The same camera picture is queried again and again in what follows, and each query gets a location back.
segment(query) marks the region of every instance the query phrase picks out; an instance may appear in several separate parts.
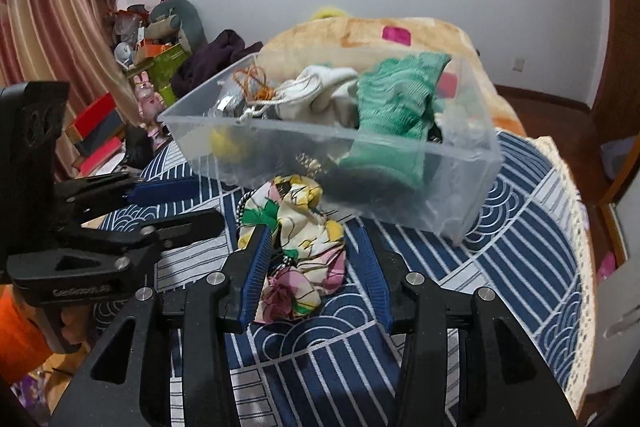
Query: orange sleeve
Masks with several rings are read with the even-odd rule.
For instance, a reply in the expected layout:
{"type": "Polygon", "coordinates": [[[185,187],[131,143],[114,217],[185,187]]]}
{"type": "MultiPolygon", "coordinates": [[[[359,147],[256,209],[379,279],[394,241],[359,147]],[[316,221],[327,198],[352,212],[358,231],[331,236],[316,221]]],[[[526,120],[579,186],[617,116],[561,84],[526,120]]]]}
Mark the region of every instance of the orange sleeve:
{"type": "Polygon", "coordinates": [[[11,289],[4,288],[0,296],[0,377],[14,383],[50,356],[44,335],[20,314],[11,289]]]}

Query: lace trim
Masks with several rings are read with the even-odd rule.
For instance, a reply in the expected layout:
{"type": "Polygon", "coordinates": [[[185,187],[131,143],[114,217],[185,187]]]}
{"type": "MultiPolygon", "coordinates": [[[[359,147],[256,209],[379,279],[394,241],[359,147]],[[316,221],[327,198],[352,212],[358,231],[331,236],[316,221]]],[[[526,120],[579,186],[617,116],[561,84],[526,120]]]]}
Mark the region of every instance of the lace trim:
{"type": "Polygon", "coordinates": [[[574,179],[567,164],[562,160],[556,144],[551,137],[543,136],[537,139],[527,138],[552,163],[560,176],[562,187],[566,191],[570,204],[572,223],[572,245],[580,270],[582,284],[582,305],[578,342],[575,346],[574,363],[569,372],[569,380],[564,393],[576,415],[582,408],[582,401],[587,390],[596,333],[596,309],[592,246],[587,234],[588,224],[584,222],[580,192],[575,187],[574,179]]]}

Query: pink object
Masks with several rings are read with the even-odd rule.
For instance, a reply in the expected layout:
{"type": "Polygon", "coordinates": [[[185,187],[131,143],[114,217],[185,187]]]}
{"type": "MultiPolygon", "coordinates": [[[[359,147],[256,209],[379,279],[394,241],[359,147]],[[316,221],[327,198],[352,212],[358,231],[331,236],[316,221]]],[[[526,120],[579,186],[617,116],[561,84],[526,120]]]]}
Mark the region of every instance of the pink object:
{"type": "Polygon", "coordinates": [[[291,303],[295,298],[287,286],[287,282],[280,281],[278,277],[269,277],[268,295],[264,298],[264,310],[262,311],[262,323],[268,324],[280,319],[286,319],[291,313],[291,303]]]}
{"type": "Polygon", "coordinates": [[[616,271],[616,258],[612,252],[607,252],[606,256],[600,263],[598,268],[597,281],[600,284],[605,279],[611,277],[611,274],[616,271]]]}
{"type": "Polygon", "coordinates": [[[398,42],[405,46],[411,45],[411,32],[405,28],[398,28],[397,26],[385,26],[382,30],[382,38],[385,41],[398,42]]]}
{"type": "Polygon", "coordinates": [[[326,279],[322,281],[324,291],[326,291],[328,295],[334,293],[344,281],[344,260],[345,253],[342,251],[340,252],[340,255],[338,255],[331,264],[329,264],[326,279]]]}
{"type": "Polygon", "coordinates": [[[138,113],[142,121],[149,127],[158,125],[156,118],[166,109],[162,96],[156,93],[154,86],[149,82],[149,76],[143,71],[140,76],[135,76],[136,89],[134,94],[138,100],[138,113]]]}
{"type": "Polygon", "coordinates": [[[453,73],[442,73],[436,87],[438,98],[455,98],[458,89],[458,77],[453,73]]]}

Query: white cloth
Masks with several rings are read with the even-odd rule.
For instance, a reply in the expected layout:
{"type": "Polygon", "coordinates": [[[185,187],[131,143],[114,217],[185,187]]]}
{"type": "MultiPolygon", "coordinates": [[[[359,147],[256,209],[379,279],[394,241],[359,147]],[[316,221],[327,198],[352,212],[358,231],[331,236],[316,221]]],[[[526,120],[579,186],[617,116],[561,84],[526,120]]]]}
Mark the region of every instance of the white cloth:
{"type": "Polygon", "coordinates": [[[358,73],[353,68],[309,66],[296,80],[276,88],[278,98],[287,100],[276,112],[283,120],[356,128],[357,91],[358,73]]]}

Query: striped curtain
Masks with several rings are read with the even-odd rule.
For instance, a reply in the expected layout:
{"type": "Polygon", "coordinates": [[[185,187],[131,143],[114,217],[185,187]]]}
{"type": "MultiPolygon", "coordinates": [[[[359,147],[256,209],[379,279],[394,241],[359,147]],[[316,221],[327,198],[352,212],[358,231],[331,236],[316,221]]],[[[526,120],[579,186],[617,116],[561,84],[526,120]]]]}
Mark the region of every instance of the striped curtain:
{"type": "MultiPolygon", "coordinates": [[[[0,0],[0,87],[27,80],[70,83],[65,126],[111,92],[123,117],[139,123],[136,100],[110,50],[105,24],[113,0],[0,0]]],[[[56,177],[72,175],[78,152],[63,135],[56,177]]]]}

